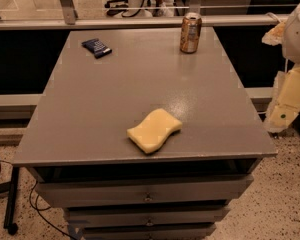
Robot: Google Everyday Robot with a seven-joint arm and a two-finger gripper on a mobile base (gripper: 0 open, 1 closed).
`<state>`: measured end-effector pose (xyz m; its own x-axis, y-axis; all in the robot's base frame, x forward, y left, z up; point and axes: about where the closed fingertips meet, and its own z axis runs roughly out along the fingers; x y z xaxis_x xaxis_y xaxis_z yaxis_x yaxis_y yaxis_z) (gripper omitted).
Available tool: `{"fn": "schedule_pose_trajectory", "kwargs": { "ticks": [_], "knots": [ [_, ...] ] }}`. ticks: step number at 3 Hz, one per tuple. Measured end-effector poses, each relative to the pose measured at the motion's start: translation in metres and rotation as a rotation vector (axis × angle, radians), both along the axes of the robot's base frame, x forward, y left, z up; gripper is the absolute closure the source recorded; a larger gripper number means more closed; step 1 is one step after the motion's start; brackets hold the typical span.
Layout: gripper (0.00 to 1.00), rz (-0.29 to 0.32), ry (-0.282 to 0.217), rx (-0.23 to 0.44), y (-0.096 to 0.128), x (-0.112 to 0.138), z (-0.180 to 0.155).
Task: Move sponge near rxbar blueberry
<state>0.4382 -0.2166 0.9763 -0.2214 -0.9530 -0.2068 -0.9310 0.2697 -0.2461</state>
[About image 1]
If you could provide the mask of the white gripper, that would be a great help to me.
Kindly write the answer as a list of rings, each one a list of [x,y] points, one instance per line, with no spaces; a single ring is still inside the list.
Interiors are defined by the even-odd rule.
[[[264,34],[264,44],[276,46],[282,43],[286,22],[282,21]],[[264,127],[270,133],[287,129],[300,113],[300,65],[287,73],[279,71],[274,80],[272,100],[266,111]]]

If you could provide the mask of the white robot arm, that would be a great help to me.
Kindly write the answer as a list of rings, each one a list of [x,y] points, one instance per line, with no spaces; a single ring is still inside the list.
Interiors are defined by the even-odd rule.
[[[266,111],[264,127],[268,132],[279,133],[287,129],[300,113],[300,4],[286,21],[280,22],[263,37],[268,45],[282,45],[283,57],[294,66],[278,72],[272,100]]]

